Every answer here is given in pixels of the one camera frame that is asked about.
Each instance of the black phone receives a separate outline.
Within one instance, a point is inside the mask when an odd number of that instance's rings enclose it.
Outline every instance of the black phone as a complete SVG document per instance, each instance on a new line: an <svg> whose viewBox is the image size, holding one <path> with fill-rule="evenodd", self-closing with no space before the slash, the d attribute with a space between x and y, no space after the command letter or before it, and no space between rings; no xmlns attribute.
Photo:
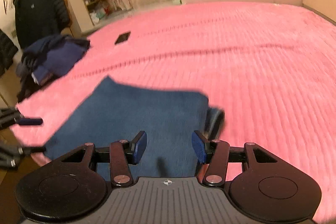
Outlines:
<svg viewBox="0 0 336 224"><path fill-rule="evenodd" d="M130 34L131 34L131 32L125 32L125 33L122 33L121 35L119 35L117 40L114 42L114 45L117 45L119 43L127 41Z"/></svg>

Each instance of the folded clothes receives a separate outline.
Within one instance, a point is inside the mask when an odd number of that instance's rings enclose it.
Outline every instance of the folded clothes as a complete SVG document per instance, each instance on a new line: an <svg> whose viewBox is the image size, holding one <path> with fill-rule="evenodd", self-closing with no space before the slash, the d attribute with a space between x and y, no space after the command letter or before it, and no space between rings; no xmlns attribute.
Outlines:
<svg viewBox="0 0 336 224"><path fill-rule="evenodd" d="M49 139L45 155L53 160L86 142L109 146L144 130L147 148L140 164L130 165L134 179L193 176L192 132L205 126L218 130L222 119L223 113L209 110L208 98L200 93L146 90L107 77ZM108 164L99 164L98 173L110 180Z"/></svg>
<svg viewBox="0 0 336 224"><path fill-rule="evenodd" d="M66 75L86 53L90 42L69 35L50 35L25 48L16 74L21 78L18 101L29 97L51 78Z"/></svg>

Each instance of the clothes hanger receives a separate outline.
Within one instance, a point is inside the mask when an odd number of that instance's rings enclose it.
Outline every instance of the clothes hanger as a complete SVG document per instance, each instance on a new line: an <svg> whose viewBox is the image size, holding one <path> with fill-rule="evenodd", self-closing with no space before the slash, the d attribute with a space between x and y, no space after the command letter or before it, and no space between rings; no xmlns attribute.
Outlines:
<svg viewBox="0 0 336 224"><path fill-rule="evenodd" d="M5 9L5 15L7 15L7 5L8 5L8 0L3 0L3 7Z"/></svg>

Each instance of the blue gripper pad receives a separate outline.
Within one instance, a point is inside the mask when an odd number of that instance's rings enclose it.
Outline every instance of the blue gripper pad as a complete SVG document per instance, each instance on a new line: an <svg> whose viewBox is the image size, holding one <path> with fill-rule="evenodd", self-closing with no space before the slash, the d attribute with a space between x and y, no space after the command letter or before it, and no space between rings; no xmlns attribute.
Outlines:
<svg viewBox="0 0 336 224"><path fill-rule="evenodd" d="M193 132L191 136L191 144L193 146L193 149L196 153L196 156L198 158L198 161L201 164L205 164L207 155L205 153L205 146L202 140L197 136L195 132Z"/></svg>
<svg viewBox="0 0 336 224"><path fill-rule="evenodd" d="M135 164L138 164L141 160L141 157L143 153L145 152L147 147L147 133L144 132L144 134L140 137L140 139L135 144L134 154L133 154L133 160Z"/></svg>

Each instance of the round black pad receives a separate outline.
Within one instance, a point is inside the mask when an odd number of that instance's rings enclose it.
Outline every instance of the round black pad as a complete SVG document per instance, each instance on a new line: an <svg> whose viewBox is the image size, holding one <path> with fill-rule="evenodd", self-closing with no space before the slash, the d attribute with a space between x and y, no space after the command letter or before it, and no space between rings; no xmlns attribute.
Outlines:
<svg viewBox="0 0 336 224"><path fill-rule="evenodd" d="M81 163L51 162L16 186L24 214L41 222L63 222L95 209L107 193L105 180Z"/></svg>
<svg viewBox="0 0 336 224"><path fill-rule="evenodd" d="M259 190L269 198L291 198L297 192L296 183L282 177L269 177L259 182Z"/></svg>
<svg viewBox="0 0 336 224"><path fill-rule="evenodd" d="M298 222L313 217L321 200L318 184L285 164L257 164L235 177L229 188L232 201L259 221Z"/></svg>

